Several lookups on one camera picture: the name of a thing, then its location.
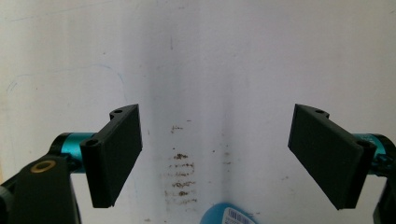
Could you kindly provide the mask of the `blue round object with label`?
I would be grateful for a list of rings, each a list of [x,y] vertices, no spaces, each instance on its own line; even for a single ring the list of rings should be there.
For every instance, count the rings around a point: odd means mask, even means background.
[[[199,224],[258,224],[258,222],[231,203],[217,203],[204,213]]]

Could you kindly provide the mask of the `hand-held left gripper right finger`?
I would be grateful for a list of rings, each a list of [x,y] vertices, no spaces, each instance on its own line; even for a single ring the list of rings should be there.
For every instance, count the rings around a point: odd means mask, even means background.
[[[396,145],[378,133],[349,133],[308,105],[293,111],[290,151],[336,209],[357,205],[367,175],[384,176],[396,198]]]

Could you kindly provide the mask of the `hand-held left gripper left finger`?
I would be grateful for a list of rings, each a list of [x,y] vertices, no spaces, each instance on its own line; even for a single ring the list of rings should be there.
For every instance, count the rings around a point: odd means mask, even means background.
[[[71,171],[87,176],[92,206],[115,204],[142,151],[139,106],[127,105],[109,113],[109,122],[97,133],[62,133],[50,146],[65,157]]]

